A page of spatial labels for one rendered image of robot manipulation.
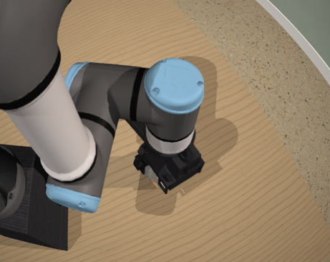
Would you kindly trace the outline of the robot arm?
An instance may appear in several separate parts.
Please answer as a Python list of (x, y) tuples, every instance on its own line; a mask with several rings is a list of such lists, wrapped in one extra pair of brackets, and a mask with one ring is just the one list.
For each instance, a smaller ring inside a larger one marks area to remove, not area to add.
[[(151, 68), (77, 62), (63, 78), (57, 34), (70, 2), (0, 0), (0, 110), (40, 157), (47, 197), (95, 213), (119, 119), (142, 140), (146, 123), (158, 152), (182, 152), (193, 138), (204, 80), (178, 58)], [(18, 158), (0, 145), (0, 219), (18, 209), (25, 185)]]

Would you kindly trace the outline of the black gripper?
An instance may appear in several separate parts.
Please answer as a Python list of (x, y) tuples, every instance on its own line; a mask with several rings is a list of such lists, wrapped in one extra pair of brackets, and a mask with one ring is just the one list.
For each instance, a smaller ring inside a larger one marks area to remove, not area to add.
[(175, 154), (158, 152), (150, 145), (146, 136), (146, 123), (143, 128), (143, 139), (144, 143), (139, 147), (133, 165), (145, 177), (153, 179), (156, 184), (158, 183), (158, 187), (165, 194), (168, 193), (168, 190), (172, 190), (196, 173), (200, 173), (205, 164), (201, 154), (193, 144), (195, 131), (187, 148)]

